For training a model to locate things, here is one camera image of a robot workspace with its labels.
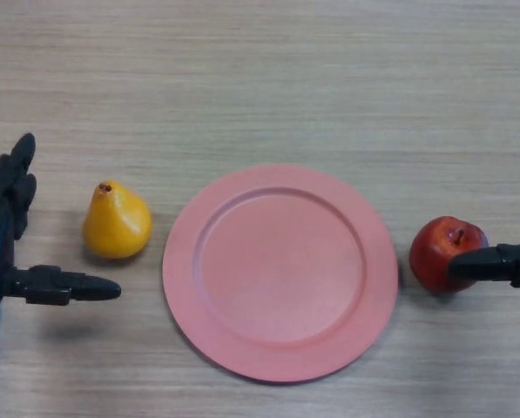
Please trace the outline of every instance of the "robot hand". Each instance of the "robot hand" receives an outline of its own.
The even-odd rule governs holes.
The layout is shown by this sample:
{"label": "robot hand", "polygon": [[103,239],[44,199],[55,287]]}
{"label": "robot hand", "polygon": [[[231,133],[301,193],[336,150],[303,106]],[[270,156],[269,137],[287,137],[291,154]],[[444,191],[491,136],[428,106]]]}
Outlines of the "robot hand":
{"label": "robot hand", "polygon": [[0,305],[3,297],[25,298],[27,303],[68,305],[74,300],[111,300],[121,294],[114,281],[83,273],[62,272],[57,266],[14,267],[14,241],[27,227],[27,212],[37,181],[28,174],[35,155],[35,138],[24,135],[10,154],[0,156]]}

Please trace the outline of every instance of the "yellow pear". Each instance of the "yellow pear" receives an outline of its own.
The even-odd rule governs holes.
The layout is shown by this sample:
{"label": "yellow pear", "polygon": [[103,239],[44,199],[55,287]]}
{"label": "yellow pear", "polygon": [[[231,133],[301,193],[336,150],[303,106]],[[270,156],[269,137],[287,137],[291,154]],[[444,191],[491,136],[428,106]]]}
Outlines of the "yellow pear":
{"label": "yellow pear", "polygon": [[116,180],[95,187],[83,225],[84,242],[99,257],[123,259],[139,253],[152,234],[152,215],[138,195]]}

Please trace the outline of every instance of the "table surface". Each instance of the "table surface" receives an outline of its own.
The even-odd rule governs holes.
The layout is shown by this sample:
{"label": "table surface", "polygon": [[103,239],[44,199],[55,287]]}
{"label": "table surface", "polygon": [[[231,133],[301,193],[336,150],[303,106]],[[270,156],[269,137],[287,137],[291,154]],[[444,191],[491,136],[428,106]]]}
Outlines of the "table surface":
{"label": "table surface", "polygon": [[[118,281],[120,300],[3,304],[0,417],[520,417],[520,290],[429,297],[406,253],[428,220],[520,242],[520,0],[0,1],[0,153],[37,137],[19,266]],[[167,313],[172,222],[260,163],[322,169],[381,213],[404,286],[384,335],[321,381],[271,387],[204,362]],[[152,208],[132,263],[84,256],[93,187]]]}

